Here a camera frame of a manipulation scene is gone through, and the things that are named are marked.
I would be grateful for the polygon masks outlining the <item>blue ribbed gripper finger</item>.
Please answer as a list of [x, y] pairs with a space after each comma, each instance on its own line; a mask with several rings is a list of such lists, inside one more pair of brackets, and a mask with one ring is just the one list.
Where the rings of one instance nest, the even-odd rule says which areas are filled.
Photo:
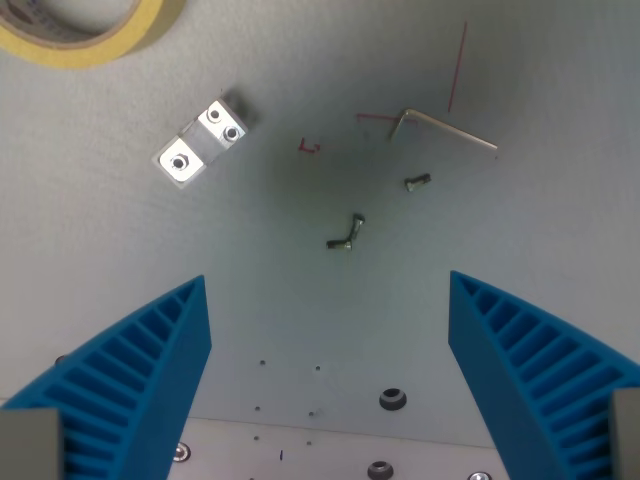
[[609, 404], [638, 386], [637, 363], [457, 271], [448, 344], [510, 478], [612, 478]]
[[211, 347], [197, 276], [67, 354], [2, 407], [59, 414], [66, 479], [165, 479]]

